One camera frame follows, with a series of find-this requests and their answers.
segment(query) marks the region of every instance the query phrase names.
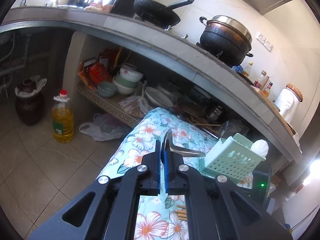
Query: pot handle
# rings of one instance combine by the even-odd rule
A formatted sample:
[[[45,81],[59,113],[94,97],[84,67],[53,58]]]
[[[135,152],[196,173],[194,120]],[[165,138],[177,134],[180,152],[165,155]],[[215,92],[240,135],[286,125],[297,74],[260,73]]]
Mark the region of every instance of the pot handle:
[[[182,7],[182,6],[186,6],[186,5],[189,5],[189,4],[192,4],[195,0],[182,0],[182,1],[179,1],[179,2],[174,2],[170,5],[167,6],[167,9],[169,10],[174,10],[174,9],[177,9],[179,7]]]
[[[200,18],[199,18],[199,21],[204,25],[204,26],[207,26],[207,24],[205,24],[203,21],[207,21],[208,19],[206,18],[206,17],[203,17],[203,16],[201,16]]]

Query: green plastic basket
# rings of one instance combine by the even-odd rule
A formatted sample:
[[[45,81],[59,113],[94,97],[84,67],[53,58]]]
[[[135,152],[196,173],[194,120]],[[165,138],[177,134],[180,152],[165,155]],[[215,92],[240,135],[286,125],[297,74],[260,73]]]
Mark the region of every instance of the green plastic basket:
[[[223,174],[238,183],[265,158],[250,150],[252,142],[237,133],[217,144],[200,160],[200,170],[211,176]]]

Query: red bottle cap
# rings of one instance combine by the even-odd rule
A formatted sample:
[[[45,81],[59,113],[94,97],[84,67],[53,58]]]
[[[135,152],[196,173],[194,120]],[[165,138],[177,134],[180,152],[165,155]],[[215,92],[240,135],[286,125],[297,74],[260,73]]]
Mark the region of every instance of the red bottle cap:
[[[68,96],[68,92],[66,90],[61,90],[60,91],[60,97],[61,98],[67,98]]]

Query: electrical outlet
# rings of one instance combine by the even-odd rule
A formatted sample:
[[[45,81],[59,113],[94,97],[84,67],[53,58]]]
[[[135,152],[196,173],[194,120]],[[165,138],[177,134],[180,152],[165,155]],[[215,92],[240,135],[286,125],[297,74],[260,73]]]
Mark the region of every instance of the electrical outlet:
[[[269,51],[271,51],[271,49],[273,47],[272,44],[270,43],[270,41],[268,41],[267,39],[264,42],[263,46],[265,46],[267,48],[267,50],[269,50]]]
[[[261,44],[264,44],[267,38],[263,36],[260,32],[257,32],[256,39],[260,41]]]

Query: floral tablecloth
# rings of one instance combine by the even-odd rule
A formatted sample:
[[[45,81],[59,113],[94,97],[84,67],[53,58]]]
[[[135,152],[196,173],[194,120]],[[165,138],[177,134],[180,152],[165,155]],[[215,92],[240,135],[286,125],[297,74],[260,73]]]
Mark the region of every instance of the floral tablecloth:
[[[156,108],[123,140],[99,176],[111,179],[122,176],[128,169],[141,164],[145,154],[154,152],[156,140],[161,142],[168,129],[172,129],[173,143],[177,146],[209,152],[217,140],[194,125],[181,121],[169,111]],[[199,169],[199,158],[183,158],[184,163]],[[248,177],[243,184],[249,185]],[[177,204],[185,205],[184,195],[168,196],[164,189],[164,169],[161,164],[161,193],[158,196],[141,196],[134,240],[185,240],[188,237],[186,221],[174,212]]]

